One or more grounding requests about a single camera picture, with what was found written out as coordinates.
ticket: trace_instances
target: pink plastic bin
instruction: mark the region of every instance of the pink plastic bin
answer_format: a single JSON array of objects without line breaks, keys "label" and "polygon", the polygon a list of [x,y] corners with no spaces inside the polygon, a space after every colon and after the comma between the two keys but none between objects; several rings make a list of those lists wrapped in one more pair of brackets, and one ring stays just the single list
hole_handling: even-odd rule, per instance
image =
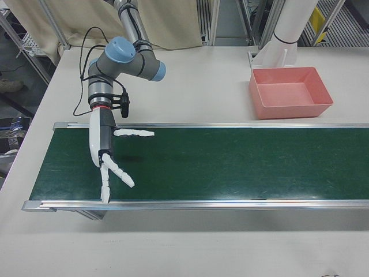
[{"label": "pink plastic bin", "polygon": [[248,88],[260,119],[317,117],[333,104],[315,68],[254,69]]}]

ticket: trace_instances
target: white table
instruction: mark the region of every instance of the white table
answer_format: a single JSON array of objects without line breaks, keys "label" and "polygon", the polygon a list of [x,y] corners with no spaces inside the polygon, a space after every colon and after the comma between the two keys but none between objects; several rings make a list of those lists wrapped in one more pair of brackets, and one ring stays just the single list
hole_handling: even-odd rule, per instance
[{"label": "white table", "polygon": [[[94,222],[69,212],[22,212],[54,122],[74,118],[78,48],[66,51],[0,192],[0,276],[366,276],[367,211],[128,211]],[[156,51],[160,83],[120,76],[130,93],[117,123],[256,123],[242,47]],[[319,118],[368,123],[369,49],[299,49],[334,105]],[[88,108],[86,94],[80,111]]]}]

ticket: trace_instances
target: blue joint cap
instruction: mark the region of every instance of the blue joint cap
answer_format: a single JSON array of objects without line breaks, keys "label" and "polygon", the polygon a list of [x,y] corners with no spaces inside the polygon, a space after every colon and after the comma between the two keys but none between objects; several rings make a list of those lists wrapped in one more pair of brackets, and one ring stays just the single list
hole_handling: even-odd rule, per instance
[{"label": "blue joint cap", "polygon": [[167,72],[167,68],[165,64],[163,62],[160,62],[159,69],[157,70],[154,78],[152,78],[151,81],[155,81],[155,82],[161,81],[164,78],[166,72]]},{"label": "blue joint cap", "polygon": [[128,40],[116,36],[106,45],[105,55],[114,62],[129,63],[136,55],[136,50]]},{"label": "blue joint cap", "polygon": [[94,62],[97,62],[97,60],[98,60],[99,58],[95,58],[95,59],[93,59],[93,60],[91,60],[90,61],[90,66],[94,63]]}]

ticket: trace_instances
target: gray floor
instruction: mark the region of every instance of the gray floor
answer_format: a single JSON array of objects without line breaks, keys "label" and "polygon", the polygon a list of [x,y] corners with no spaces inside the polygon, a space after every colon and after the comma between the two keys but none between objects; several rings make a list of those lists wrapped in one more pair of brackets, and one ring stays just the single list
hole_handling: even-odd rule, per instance
[{"label": "gray floor", "polygon": [[219,6],[216,46],[246,46],[248,35],[245,33],[240,13],[234,0],[222,0]]},{"label": "gray floor", "polygon": [[[318,7],[322,14],[327,17],[331,8],[334,6],[335,0],[320,0]],[[310,23],[307,24],[302,36],[302,43],[310,46],[313,41],[315,31]],[[350,10],[343,5],[337,17],[331,24],[324,42],[319,43],[320,47],[368,47],[369,46],[369,29],[363,29],[356,21]]]},{"label": "gray floor", "polygon": [[[18,52],[17,46],[11,40],[5,39],[4,31],[0,27],[0,72],[2,72],[0,79],[21,80],[25,85],[20,91],[13,93],[6,92],[5,95],[27,110],[35,113],[47,86],[22,54],[16,58]],[[3,72],[13,70],[19,66],[22,67],[14,72]],[[0,118],[21,116],[24,115],[0,100]],[[9,168],[10,164],[0,163],[0,170],[2,172],[7,172]],[[4,179],[0,178],[0,188],[3,182]]]}]

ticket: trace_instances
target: robotic arm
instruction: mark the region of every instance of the robotic arm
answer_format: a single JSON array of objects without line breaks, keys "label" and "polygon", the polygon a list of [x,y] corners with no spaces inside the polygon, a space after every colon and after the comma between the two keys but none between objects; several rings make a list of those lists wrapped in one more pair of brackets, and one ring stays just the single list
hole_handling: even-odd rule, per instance
[{"label": "robotic arm", "polygon": [[133,187],[131,177],[118,167],[112,159],[112,136],[153,136],[144,130],[118,129],[112,109],[120,108],[122,117],[128,117],[129,98],[123,87],[122,95],[113,93],[113,83],[121,73],[137,76],[149,81],[160,81],[165,76],[165,64],[158,61],[148,40],[137,9],[136,0],[109,0],[117,11],[126,30],[128,40],[113,38],[98,59],[90,63],[88,101],[92,114],[89,125],[91,158],[100,168],[101,199],[110,199],[108,171],[116,174],[124,183]]}]

